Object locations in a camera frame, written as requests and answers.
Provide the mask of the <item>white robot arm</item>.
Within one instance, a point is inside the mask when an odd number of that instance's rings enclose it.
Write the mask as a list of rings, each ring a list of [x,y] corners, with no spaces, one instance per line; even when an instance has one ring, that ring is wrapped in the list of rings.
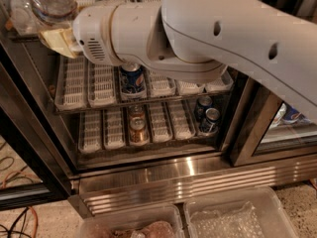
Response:
[[[187,82],[230,66],[317,122],[317,25],[259,0],[100,1],[41,35],[69,58],[138,63]]]

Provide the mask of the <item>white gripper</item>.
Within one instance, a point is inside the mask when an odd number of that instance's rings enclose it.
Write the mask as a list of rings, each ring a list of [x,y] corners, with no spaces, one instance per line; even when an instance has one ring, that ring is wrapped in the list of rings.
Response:
[[[121,65],[111,40],[113,15],[120,5],[121,2],[96,2],[80,11],[72,29],[44,30],[39,36],[48,48],[64,57],[75,59],[82,50],[92,63]]]

